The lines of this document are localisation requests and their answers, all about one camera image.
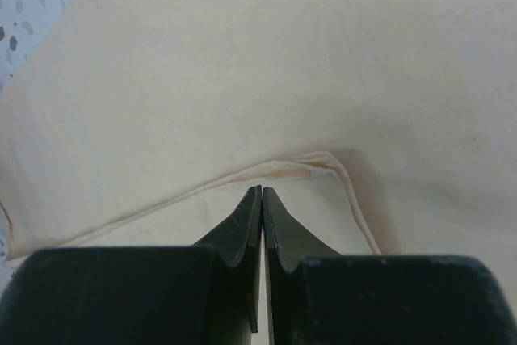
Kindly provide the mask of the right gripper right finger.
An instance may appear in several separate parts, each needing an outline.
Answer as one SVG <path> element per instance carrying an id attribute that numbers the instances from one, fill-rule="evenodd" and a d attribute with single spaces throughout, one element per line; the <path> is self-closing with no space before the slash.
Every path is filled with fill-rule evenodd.
<path id="1" fill-rule="evenodd" d="M 516 321 L 479 260 L 341 255 L 263 190 L 273 344 L 513 344 Z"/>

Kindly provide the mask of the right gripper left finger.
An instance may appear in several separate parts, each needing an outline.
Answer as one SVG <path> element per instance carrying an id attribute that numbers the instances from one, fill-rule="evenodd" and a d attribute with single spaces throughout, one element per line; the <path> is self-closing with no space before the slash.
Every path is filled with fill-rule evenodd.
<path id="1" fill-rule="evenodd" d="M 262 189 L 191 246 L 40 250 L 1 299 L 4 344 L 248 344 Z"/>

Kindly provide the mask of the beige cloth mat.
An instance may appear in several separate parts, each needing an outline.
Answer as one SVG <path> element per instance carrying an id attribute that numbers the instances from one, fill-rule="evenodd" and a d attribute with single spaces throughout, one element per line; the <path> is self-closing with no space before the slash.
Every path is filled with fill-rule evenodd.
<path id="1" fill-rule="evenodd" d="M 11 253 L 348 151 L 379 247 L 516 256 L 516 0 L 70 0 L 1 94 Z"/>

